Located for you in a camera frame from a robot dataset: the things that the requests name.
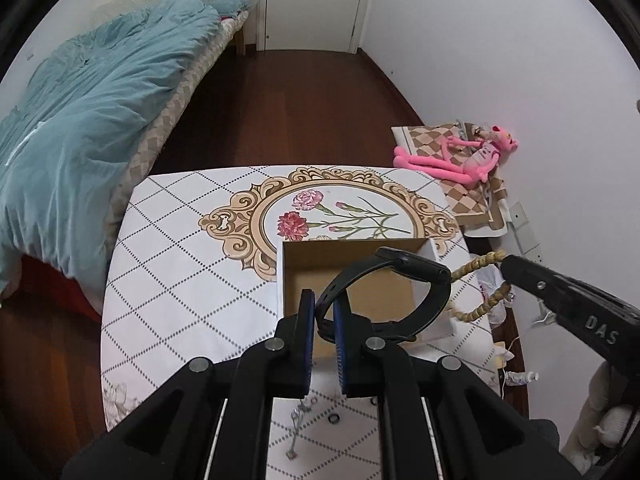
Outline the floral white tablecloth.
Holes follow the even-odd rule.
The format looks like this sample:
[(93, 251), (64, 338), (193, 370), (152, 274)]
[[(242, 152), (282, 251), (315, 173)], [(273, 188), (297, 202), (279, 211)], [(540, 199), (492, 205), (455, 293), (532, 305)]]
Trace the floral white tablecloth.
[[(132, 193), (115, 244), (101, 328), (107, 430), (194, 356), (230, 360), (271, 337), (284, 240), (430, 238), (439, 262), (471, 258), (439, 184), (410, 170), (263, 166), (159, 174)], [(422, 359), (455, 356), (497, 392), (486, 318), (405, 346)], [(266, 479), (379, 479), (371, 400), (340, 395), (335, 361), (316, 367), (299, 401), (273, 403)]]

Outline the brown checkered cushion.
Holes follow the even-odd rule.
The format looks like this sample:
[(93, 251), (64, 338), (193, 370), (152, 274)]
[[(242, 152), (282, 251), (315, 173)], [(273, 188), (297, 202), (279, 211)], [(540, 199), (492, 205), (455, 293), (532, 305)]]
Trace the brown checkered cushion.
[(511, 221), (500, 166), (518, 141), (499, 126), (469, 122), (392, 129), (393, 165), (435, 179), (468, 237), (500, 237)]

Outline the pink panther plush toy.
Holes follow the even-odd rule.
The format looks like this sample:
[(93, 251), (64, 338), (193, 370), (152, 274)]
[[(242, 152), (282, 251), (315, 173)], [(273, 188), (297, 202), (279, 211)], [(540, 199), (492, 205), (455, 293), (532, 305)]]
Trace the pink panther plush toy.
[(455, 134), (442, 136), (436, 156), (413, 155), (396, 146), (393, 166), (474, 188), (477, 183), (487, 183), (500, 160), (517, 149), (518, 141), (503, 128), (476, 128), (473, 140)]

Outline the black smart watch band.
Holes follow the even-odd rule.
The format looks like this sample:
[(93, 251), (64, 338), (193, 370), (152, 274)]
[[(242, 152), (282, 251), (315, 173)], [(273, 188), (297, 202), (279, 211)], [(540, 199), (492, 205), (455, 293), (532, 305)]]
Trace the black smart watch band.
[(334, 341), (331, 309), (347, 299), (352, 313), (372, 322), (375, 336), (397, 342), (427, 342), (454, 333), (446, 307), (452, 276), (425, 238), (329, 242), (318, 258), (331, 274), (316, 300), (319, 336)]

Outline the teal blue duvet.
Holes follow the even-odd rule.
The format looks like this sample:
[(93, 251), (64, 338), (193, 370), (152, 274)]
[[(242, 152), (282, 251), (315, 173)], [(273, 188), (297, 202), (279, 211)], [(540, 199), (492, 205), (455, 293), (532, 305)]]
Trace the teal blue duvet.
[(110, 201), (144, 130), (220, 27), (164, 0), (61, 44), (1, 123), (1, 284), (24, 255), (102, 292)]

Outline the bed with checkered mattress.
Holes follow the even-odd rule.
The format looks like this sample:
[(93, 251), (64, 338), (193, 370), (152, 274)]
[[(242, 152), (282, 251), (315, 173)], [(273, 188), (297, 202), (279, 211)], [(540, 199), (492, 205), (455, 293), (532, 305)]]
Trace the bed with checkered mattress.
[[(98, 28), (104, 23), (113, 21), (121, 15), (137, 10), (151, 9), (153, 6), (158, 6), (163, 1), (164, 0), (114, 0), (104, 4), (104, 6), (101, 6), (96, 10), (93, 17), (93, 28), (89, 29), (88, 32), (91, 32), (93, 29)], [(150, 123), (149, 127), (144, 130), (137, 149), (134, 152), (134, 156), (132, 156), (132, 159), (128, 162), (124, 175), (115, 188), (110, 201), (110, 210), (108, 211), (106, 219), (106, 241), (108, 252), (106, 274), (116, 244), (116, 237), (120, 229), (120, 225), (122, 224), (122, 218), (124, 218), (125, 211), (128, 207), (132, 191), (150, 173), (154, 162), (168, 139), (168, 136), (170, 136), (171, 131), (175, 129), (182, 113), (189, 104), (196, 87), (214, 66), (217, 58), (220, 57), (224, 48), (230, 44), (234, 35), (241, 31), (248, 18), (248, 14), (250, 14), (250, 9), (254, 6), (254, 0), (202, 1), (213, 6), (219, 13), (221, 18), (220, 27), (216, 35), (209, 40), (208, 44), (206, 44), (203, 51), (183, 72), (178, 83), (178, 87), (171, 95), (160, 114), (158, 114), (157, 118), (155, 118)], [(24, 255), (21, 258), (14, 280), (8, 286), (3, 286), (1, 284), (1, 293), (3, 297), (9, 297), (17, 290), (18, 284), (20, 284), (23, 275), (23, 266), (26, 259), (36, 260), (42, 263), (46, 268), (56, 271), (59, 274), (62, 274), (64, 278), (73, 281), (79, 288), (82, 296), (84, 296), (87, 307), (99, 309), (102, 306), (106, 277), (102, 292), (94, 292), (93, 290), (86, 289), (73, 278), (68, 278), (60, 270), (55, 269), (54, 266), (50, 266), (50, 264), (29, 255)]]

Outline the white door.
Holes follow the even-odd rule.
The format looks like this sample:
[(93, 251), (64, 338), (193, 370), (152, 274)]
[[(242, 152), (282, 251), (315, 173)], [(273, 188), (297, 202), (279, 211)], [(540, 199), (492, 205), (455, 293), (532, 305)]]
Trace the white door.
[(258, 47), (354, 53), (369, 0), (260, 0)]

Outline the open cardboard box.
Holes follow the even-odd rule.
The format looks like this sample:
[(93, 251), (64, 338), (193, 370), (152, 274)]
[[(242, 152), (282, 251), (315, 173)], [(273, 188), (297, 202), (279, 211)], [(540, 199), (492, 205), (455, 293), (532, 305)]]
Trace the open cardboard box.
[[(286, 318), (298, 310), (300, 293), (323, 289), (352, 263), (373, 255), (382, 246), (413, 252), (437, 262), (436, 244), (428, 238), (391, 240), (306, 240), (283, 242), (277, 260), (279, 313)], [(413, 311), (430, 286), (404, 278), (390, 269), (377, 270), (347, 289), (352, 310), (373, 322), (399, 321)]]

